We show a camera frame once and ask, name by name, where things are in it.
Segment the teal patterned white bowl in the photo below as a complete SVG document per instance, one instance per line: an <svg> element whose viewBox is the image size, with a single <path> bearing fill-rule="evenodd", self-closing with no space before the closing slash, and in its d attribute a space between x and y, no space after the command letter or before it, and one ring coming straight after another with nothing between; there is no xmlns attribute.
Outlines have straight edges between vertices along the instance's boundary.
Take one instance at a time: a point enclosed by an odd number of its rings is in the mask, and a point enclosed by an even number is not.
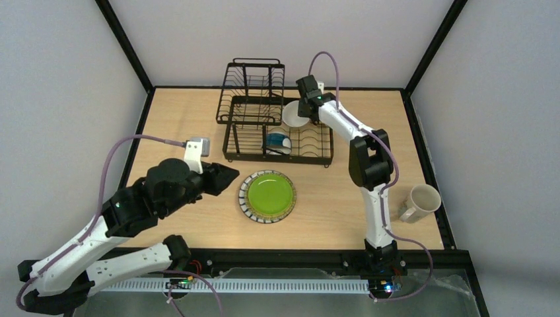
<svg viewBox="0 0 560 317"><path fill-rule="evenodd" d="M292 141L284 133L268 133L265 136L263 149L267 155L289 155L292 152Z"/></svg>

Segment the plain white bowl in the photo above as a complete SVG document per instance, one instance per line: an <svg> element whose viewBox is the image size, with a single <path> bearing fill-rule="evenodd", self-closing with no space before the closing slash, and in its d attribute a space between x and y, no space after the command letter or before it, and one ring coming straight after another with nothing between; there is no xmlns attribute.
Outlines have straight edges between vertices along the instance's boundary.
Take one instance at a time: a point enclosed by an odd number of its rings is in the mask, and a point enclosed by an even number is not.
<svg viewBox="0 0 560 317"><path fill-rule="evenodd" d="M299 101L294 100L284 106L282 111L282 121L289 127L302 127L309 123L309 118L300 117L298 115Z"/></svg>

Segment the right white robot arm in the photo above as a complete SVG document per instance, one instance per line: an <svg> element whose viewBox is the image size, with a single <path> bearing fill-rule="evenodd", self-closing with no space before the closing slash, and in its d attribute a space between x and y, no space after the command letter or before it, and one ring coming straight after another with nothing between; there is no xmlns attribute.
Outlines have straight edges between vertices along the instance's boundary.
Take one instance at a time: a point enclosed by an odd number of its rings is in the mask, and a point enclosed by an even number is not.
<svg viewBox="0 0 560 317"><path fill-rule="evenodd" d="M388 207L388 187L395 167L388 134L359 121L336 95L322 92L314 76L300 78L296 84L300 94L298 115L327 125L348 142L349 175L365 203L367 231L362 263L374 274L389 273L390 266L399 260Z"/></svg>

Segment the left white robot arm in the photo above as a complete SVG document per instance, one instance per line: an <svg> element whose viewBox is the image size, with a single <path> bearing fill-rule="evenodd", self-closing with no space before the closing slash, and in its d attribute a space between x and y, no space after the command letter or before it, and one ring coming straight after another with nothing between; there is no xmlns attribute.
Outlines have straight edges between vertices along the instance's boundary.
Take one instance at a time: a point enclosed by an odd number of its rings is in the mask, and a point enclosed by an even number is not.
<svg viewBox="0 0 560 317"><path fill-rule="evenodd" d="M43 260L19 263L23 287L17 306L32 313L63 314L117 282L183 268L192 254L183 237L175 234L137 252L110 259L105 255L203 195L220 195L238 175L238 170L219 163L163 160L104 202L84 230L59 250Z"/></svg>

